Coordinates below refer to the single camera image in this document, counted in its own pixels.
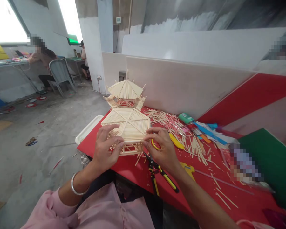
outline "person's left hand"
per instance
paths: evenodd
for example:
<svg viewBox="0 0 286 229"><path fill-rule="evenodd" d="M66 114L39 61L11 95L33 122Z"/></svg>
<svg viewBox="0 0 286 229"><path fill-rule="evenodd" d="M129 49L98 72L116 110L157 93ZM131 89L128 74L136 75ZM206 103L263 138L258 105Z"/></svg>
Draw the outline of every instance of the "person's left hand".
<svg viewBox="0 0 286 229"><path fill-rule="evenodd" d="M114 136L107 139L109 132L118 127L118 124L106 125L101 127L97 133L93 160L88 166L92 167L98 175L110 169L119 158L124 145L124 139L121 136ZM115 143L117 145L113 152L111 152L109 148Z"/></svg>

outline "hand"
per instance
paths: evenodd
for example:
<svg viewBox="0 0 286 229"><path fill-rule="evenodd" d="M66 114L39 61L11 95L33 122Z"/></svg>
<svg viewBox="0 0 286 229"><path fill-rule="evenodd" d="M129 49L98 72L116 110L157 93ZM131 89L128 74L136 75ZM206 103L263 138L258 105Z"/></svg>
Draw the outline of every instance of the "hand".
<svg viewBox="0 0 286 229"><path fill-rule="evenodd" d="M119 126L120 125L118 124L103 126L99 129L96 135L93 160L87 167L93 168L98 176L110 169L119 158L119 154L124 145L124 139L120 136L114 136L107 139L109 132ZM111 152L109 148L115 143L117 145L113 152Z"/></svg>
<svg viewBox="0 0 286 229"><path fill-rule="evenodd" d="M152 127L146 131L148 135L143 139L142 143L152 155L153 159L169 174L174 176L181 167L176 156L174 144L169 137L168 131L160 127ZM149 142L154 139L161 146L160 150L156 150Z"/></svg>

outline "concrete floor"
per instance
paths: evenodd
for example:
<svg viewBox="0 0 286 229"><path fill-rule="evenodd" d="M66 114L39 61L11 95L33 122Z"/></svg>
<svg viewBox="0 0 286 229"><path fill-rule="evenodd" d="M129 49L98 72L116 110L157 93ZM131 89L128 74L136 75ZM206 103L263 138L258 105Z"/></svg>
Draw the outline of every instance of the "concrete floor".
<svg viewBox="0 0 286 229"><path fill-rule="evenodd" d="M0 115L1 120L13 122L0 132L0 201L7 202L0 210L1 229L20 228L45 190L56 190L82 169L81 153L72 157L77 152L75 137L110 107L91 83L78 84L77 90L73 95L66 92L66 99L51 92L36 107L25 107L26 101L16 105L15 112ZM38 143L25 146L32 137Z"/></svg>

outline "gray metal chair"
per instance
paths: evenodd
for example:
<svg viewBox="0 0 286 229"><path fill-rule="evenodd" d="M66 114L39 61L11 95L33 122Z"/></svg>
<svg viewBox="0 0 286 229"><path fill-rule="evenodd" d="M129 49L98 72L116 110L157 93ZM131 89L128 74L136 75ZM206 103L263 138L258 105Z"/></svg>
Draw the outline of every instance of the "gray metal chair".
<svg viewBox="0 0 286 229"><path fill-rule="evenodd" d="M48 81L50 83L53 91L55 91L53 86L56 86L58 88L61 96L63 98L65 98L63 91L61 90L59 84L63 83L63 82L69 82L71 87L72 87L72 90L76 93L75 86L73 85L73 82L70 78L70 73L69 73L69 70L68 70L68 67L67 67L65 61L63 61L62 59L52 60L49 64L49 68L50 68L50 71L52 72L52 75L55 79L55 82Z"/></svg>

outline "red stick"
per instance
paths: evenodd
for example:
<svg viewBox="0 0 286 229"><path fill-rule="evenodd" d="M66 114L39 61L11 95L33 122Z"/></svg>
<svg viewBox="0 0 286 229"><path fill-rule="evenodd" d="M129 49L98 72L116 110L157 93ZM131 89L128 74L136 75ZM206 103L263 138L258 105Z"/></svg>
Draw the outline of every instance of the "red stick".
<svg viewBox="0 0 286 229"><path fill-rule="evenodd" d="M63 159L64 156L62 156L62 158L56 163L56 165L53 167L53 169L51 170L51 172L49 172L49 175L53 172L53 170L58 166L58 164L60 163L60 161Z"/></svg>

